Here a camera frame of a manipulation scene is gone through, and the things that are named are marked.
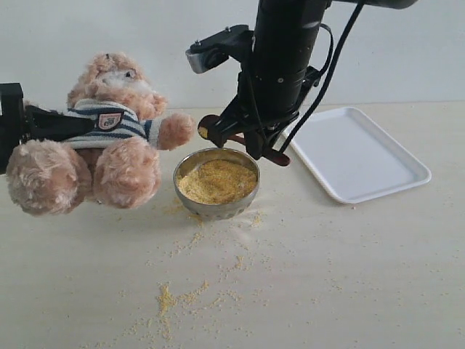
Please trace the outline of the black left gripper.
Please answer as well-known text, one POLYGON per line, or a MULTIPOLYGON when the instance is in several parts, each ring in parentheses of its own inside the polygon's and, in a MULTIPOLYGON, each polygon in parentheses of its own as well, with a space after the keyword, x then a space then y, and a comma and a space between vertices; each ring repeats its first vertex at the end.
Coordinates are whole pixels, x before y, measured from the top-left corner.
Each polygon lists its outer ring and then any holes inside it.
POLYGON ((67 116, 39 107, 23 106, 23 89, 19 82, 1 83, 1 174, 7 170, 13 150, 23 141, 54 140, 61 142, 93 130, 88 118, 67 116))

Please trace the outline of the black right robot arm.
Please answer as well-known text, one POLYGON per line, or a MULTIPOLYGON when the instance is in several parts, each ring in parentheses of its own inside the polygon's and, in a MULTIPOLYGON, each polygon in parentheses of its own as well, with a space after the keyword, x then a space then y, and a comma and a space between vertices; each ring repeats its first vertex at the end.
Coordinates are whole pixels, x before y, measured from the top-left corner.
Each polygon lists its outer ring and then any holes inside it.
POLYGON ((254 159, 287 166, 284 152, 323 99, 363 7, 405 9, 413 2, 355 4, 320 70, 309 61, 319 30, 329 29, 322 22, 329 1, 260 1, 253 30, 234 25, 192 44, 186 54, 194 71, 210 70, 230 57, 240 63, 236 96, 220 115, 203 117, 198 134, 219 148, 234 140, 254 159))

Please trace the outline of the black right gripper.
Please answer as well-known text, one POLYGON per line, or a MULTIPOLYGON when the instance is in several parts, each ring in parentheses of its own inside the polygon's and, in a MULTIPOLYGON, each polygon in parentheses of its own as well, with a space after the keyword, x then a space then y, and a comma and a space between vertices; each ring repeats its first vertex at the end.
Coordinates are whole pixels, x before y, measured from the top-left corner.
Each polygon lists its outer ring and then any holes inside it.
POLYGON ((280 78, 240 72, 237 97, 209 125, 209 140, 218 148, 232 140, 245 146, 255 160, 275 160, 276 131, 296 118, 309 90, 319 82, 320 71, 312 66, 280 78))

